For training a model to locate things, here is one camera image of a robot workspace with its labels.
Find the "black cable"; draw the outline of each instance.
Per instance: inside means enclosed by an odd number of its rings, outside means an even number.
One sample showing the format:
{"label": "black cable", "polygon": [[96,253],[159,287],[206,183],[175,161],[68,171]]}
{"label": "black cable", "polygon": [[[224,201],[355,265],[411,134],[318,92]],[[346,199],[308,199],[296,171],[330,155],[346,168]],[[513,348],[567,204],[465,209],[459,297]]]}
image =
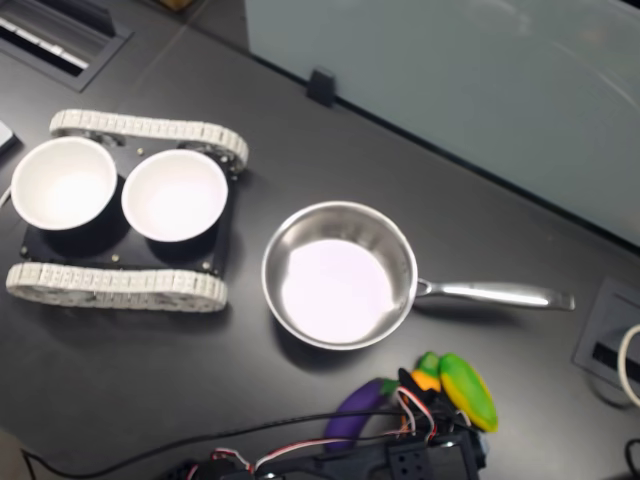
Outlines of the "black cable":
{"label": "black cable", "polygon": [[627,442],[624,446],[624,459],[627,461],[627,466],[633,478],[640,479],[640,471],[636,468],[636,464],[633,463],[633,458],[631,457],[631,447],[636,443],[640,445],[640,438],[633,438]]}
{"label": "black cable", "polygon": [[113,473],[116,470],[120,470],[121,468],[128,467],[129,465],[133,465],[134,463],[141,462],[155,455],[159,455],[160,453],[164,453],[169,450],[174,450],[176,448],[184,447],[187,445],[192,445],[194,443],[211,442],[213,440],[220,440],[222,438],[237,437],[239,435],[245,435],[247,433],[259,432],[261,430],[267,430],[269,428],[281,427],[285,425],[293,425],[296,423],[311,422],[315,420],[325,420],[327,418],[334,418],[334,417],[353,417],[356,415],[402,416],[404,415],[404,412],[402,410],[355,410],[351,412],[320,413],[316,415],[306,415],[304,417],[295,417],[295,418],[287,418],[283,420],[276,420],[273,422],[263,423],[262,425],[256,425],[254,427],[237,428],[237,429],[226,430],[226,431],[214,433],[214,434],[183,438],[181,440],[176,440],[174,442],[167,443],[166,445],[163,445],[161,447],[147,450],[146,452],[140,453],[138,455],[134,455],[133,457],[130,457],[126,460],[118,462],[114,465],[111,465],[110,467],[103,468],[102,470],[98,470],[97,472],[83,473],[83,474],[63,472],[49,465],[44,458],[38,455],[35,455],[31,452],[27,452],[26,450],[21,450],[21,451],[22,451],[22,457],[24,458],[24,461],[27,464],[27,468],[29,469],[31,480],[36,480],[36,476],[33,471],[31,460],[38,462],[46,470],[49,470],[51,473],[58,475],[59,477],[70,478],[75,480],[86,480],[90,478],[97,478],[97,477],[102,477],[104,475],[108,475],[109,473]]}

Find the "wire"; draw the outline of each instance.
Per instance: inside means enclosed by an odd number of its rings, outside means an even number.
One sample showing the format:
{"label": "wire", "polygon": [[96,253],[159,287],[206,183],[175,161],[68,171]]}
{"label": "wire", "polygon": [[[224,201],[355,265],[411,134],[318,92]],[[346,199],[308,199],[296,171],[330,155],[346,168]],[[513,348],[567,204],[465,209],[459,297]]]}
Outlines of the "wire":
{"label": "wire", "polygon": [[469,419],[469,415],[464,413],[462,410],[456,411],[456,415],[460,415],[462,418],[464,418],[464,423],[467,425],[467,427],[471,426],[471,420]]}
{"label": "wire", "polygon": [[633,458],[631,456],[631,447],[636,443],[640,444],[640,438],[633,438],[626,443],[624,446],[624,459],[627,461],[627,466],[629,467],[629,471],[631,472],[631,475],[633,475],[633,478],[640,479],[640,472],[636,468],[636,464],[633,463]]}
{"label": "wire", "polygon": [[9,200],[10,197],[11,197],[11,187],[7,188],[2,194],[2,196],[0,196],[0,208],[2,208],[2,206],[5,203],[7,203],[7,200]]}
{"label": "wire", "polygon": [[627,333],[622,337],[620,343],[620,350],[618,351],[618,376],[620,377],[620,384],[624,393],[627,394],[629,399],[638,407],[640,407],[640,398],[635,394],[629,383],[629,377],[627,376],[627,352],[629,351],[629,344],[633,337],[640,333],[640,324],[635,327],[631,327],[627,330]]}
{"label": "wire", "polygon": [[429,419],[429,421],[431,422],[431,433],[429,434],[429,439],[433,438],[433,436],[436,433],[436,422],[433,419],[433,416],[431,415],[431,412],[429,411],[429,409],[427,408],[427,406],[422,403],[422,401],[416,397],[413,392],[411,392],[409,389],[405,388],[405,387],[398,387],[398,389],[396,390],[396,392],[400,392],[400,393],[404,393],[409,400],[411,400],[413,402],[413,404],[418,407],[418,409],[424,413],[424,416],[427,417]]}
{"label": "wire", "polygon": [[289,453],[289,452],[293,452],[294,450],[298,450],[300,448],[305,448],[305,447],[313,447],[315,445],[324,445],[327,443],[336,443],[336,442],[345,442],[345,441],[353,441],[353,440],[358,440],[358,441],[363,441],[363,440],[375,440],[375,439],[379,439],[379,438],[384,438],[387,437],[389,435],[399,435],[402,434],[403,432],[400,430],[393,430],[391,432],[385,432],[381,435],[376,435],[373,437],[360,437],[360,438],[348,438],[348,437],[337,437],[337,438],[316,438],[316,439],[312,439],[312,440],[305,440],[304,442],[296,442],[296,443],[292,443],[290,445],[285,445],[284,447],[280,447],[277,448],[275,450],[273,450],[272,452],[266,454],[264,457],[258,459],[258,461],[256,461],[255,467],[251,470],[252,472],[257,472],[258,469],[264,465],[266,462],[273,460],[276,457],[279,457],[280,455],[284,455],[285,453]]}
{"label": "wire", "polygon": [[251,464],[245,460],[245,458],[240,455],[240,452],[234,450],[233,448],[216,448],[211,455],[211,459],[215,460],[217,455],[222,455],[223,457],[229,455],[231,457],[237,458],[247,470],[251,470]]}
{"label": "wire", "polygon": [[400,396],[400,393],[398,392],[398,390],[396,390],[394,392],[394,396],[398,399],[398,403],[400,404],[400,406],[402,407],[402,409],[407,413],[407,417],[409,418],[409,425],[411,425],[411,431],[415,432],[416,431],[416,419],[413,416],[413,412],[411,411],[411,409],[407,406],[406,403],[404,403],[404,400],[402,399],[402,397]]}
{"label": "wire", "polygon": [[196,474],[197,471],[198,471],[198,464],[196,463],[193,467],[191,467],[191,470],[189,470],[189,473],[187,473],[187,477],[185,480],[192,480],[193,476]]}
{"label": "wire", "polygon": [[121,462],[118,462],[114,465],[111,465],[110,467],[106,467],[103,468],[102,470],[98,470],[96,472],[90,472],[90,473],[82,473],[82,474],[77,474],[77,473],[68,473],[68,472],[63,472],[62,470],[58,470],[55,467],[52,467],[51,465],[49,465],[47,463],[47,461],[38,456],[35,455],[31,452],[28,452],[26,450],[21,450],[22,452],[22,457],[24,458],[25,463],[27,464],[27,468],[29,470],[29,474],[31,476],[31,480],[36,480],[36,476],[35,473],[33,471],[33,466],[31,464],[31,460],[38,462],[40,465],[42,465],[46,470],[48,470],[49,472],[58,475],[59,477],[63,477],[63,478],[69,478],[69,479],[74,479],[74,480],[86,480],[86,479],[90,479],[90,478],[97,478],[97,477],[102,477],[104,475],[107,475],[109,473],[113,473],[116,470],[120,470],[122,468],[128,467],[129,465],[133,465],[134,463],[138,463],[141,462],[143,460],[146,460],[148,458],[154,457],[156,455],[159,455],[161,453],[164,452],[168,452],[170,450],[174,450],[176,448],[180,448],[180,447],[185,447],[187,445],[193,445],[195,443],[203,443],[203,442],[211,442],[214,440],[220,440],[222,438],[230,438],[230,437],[236,437],[239,435],[245,435],[247,433],[253,433],[253,432],[259,432],[261,430],[267,430],[269,428],[274,428],[274,427],[281,427],[281,426],[285,426],[285,425],[293,425],[296,423],[304,423],[304,422],[311,422],[311,421],[315,421],[315,420],[325,420],[327,418],[334,418],[334,417],[351,417],[351,416],[355,416],[355,415],[393,415],[393,416],[402,416],[403,412],[399,411],[399,410],[354,410],[354,411],[350,411],[350,412],[332,412],[332,413],[320,413],[320,414],[315,414],[315,415],[306,415],[303,417],[295,417],[295,418],[288,418],[288,419],[283,419],[283,420],[276,420],[274,422],[268,422],[268,423],[263,423],[262,425],[257,425],[257,426],[253,426],[253,427],[246,427],[246,428],[238,428],[238,429],[234,429],[234,430],[227,430],[224,432],[219,432],[219,433],[214,433],[214,434],[209,434],[209,435],[200,435],[200,436],[196,436],[196,437],[189,437],[189,438],[183,438],[181,440],[176,440],[174,442],[171,443],[167,443],[165,445],[162,445],[160,447],[157,448],[153,448],[151,450],[147,450],[143,453],[134,455],[130,458],[127,458],[126,460],[123,460]]}

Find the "white tank tread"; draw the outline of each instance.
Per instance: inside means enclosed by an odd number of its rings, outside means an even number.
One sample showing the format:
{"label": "white tank tread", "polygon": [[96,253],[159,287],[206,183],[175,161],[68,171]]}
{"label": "white tank tread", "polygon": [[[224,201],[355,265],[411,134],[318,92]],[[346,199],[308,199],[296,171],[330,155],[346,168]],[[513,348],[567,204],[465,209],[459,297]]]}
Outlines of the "white tank tread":
{"label": "white tank tread", "polygon": [[49,125],[49,131],[54,136],[78,130],[116,138],[133,136],[202,144],[229,157],[236,173],[246,168],[249,159],[249,146],[240,135],[212,123],[70,109],[56,113]]}
{"label": "white tank tread", "polygon": [[223,281],[188,270],[102,270],[50,263],[14,265],[7,290],[65,307],[215,312],[227,303]]}

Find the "red and white wire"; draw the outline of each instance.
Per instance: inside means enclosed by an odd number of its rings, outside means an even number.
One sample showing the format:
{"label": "red and white wire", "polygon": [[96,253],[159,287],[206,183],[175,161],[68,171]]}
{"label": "red and white wire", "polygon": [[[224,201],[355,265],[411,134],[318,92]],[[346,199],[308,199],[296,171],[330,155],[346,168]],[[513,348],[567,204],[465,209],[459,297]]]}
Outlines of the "red and white wire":
{"label": "red and white wire", "polygon": [[[429,422],[431,422],[431,433],[429,434],[429,438],[433,438],[433,436],[436,433],[436,422],[433,420],[433,416],[431,415],[431,412],[429,411],[429,409],[427,408],[427,406],[422,403],[422,401],[416,397],[410,390],[406,389],[405,387],[398,387],[398,389],[396,390],[396,394],[402,393],[404,395],[407,396],[407,398],[409,400],[411,400],[411,402],[418,407],[418,410],[420,410],[422,413],[424,413],[424,416],[427,417],[429,419]],[[403,408],[406,406],[404,405],[404,401],[400,402],[400,405],[403,405]]]}
{"label": "red and white wire", "polygon": [[234,450],[233,448],[226,448],[226,447],[216,448],[213,451],[211,458],[215,459],[216,455],[223,455],[223,456],[228,455],[231,457],[235,457],[245,466],[247,470],[251,470],[251,464],[240,454],[239,451]]}
{"label": "red and white wire", "polygon": [[187,473],[187,477],[186,480],[192,480],[193,476],[196,474],[196,471],[198,470],[198,465],[194,465],[193,467],[191,467],[191,470],[189,470],[189,473]]}
{"label": "red and white wire", "polygon": [[[401,432],[400,430],[393,430],[391,432],[385,432],[383,435],[398,435],[398,434],[402,434],[404,432]],[[289,452],[293,452],[294,450],[298,450],[299,448],[305,448],[305,447],[313,447],[315,445],[325,445],[327,443],[336,443],[336,442],[348,442],[350,440],[353,440],[351,438],[318,438],[318,439],[314,439],[314,440],[307,440],[304,442],[297,442],[297,443],[292,443],[291,445],[286,445],[284,447],[280,447],[274,451],[272,451],[271,453],[266,454],[264,457],[258,459],[258,461],[255,463],[253,469],[251,469],[251,472],[256,472],[258,471],[258,469],[265,464],[265,462],[268,462],[270,460],[273,460],[276,457],[279,457],[280,455],[284,455],[285,453],[289,453]]]}
{"label": "red and white wire", "polygon": [[405,411],[405,413],[407,414],[407,418],[409,419],[409,425],[411,426],[411,432],[415,433],[416,431],[416,419],[413,416],[413,412],[411,411],[411,409],[407,406],[406,403],[404,403],[404,400],[402,399],[402,397],[400,396],[399,393],[400,389],[398,388],[394,395],[396,397],[396,399],[398,400],[398,403],[400,404],[400,406],[402,407],[402,409]]}

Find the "frosted glass panel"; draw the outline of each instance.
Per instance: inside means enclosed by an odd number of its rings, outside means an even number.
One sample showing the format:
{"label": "frosted glass panel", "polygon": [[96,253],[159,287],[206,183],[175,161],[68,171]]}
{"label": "frosted glass panel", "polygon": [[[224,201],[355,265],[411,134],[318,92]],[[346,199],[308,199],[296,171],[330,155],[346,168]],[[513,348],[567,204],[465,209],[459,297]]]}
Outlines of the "frosted glass panel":
{"label": "frosted glass panel", "polygon": [[640,245],[640,11],[246,0],[252,53]]}

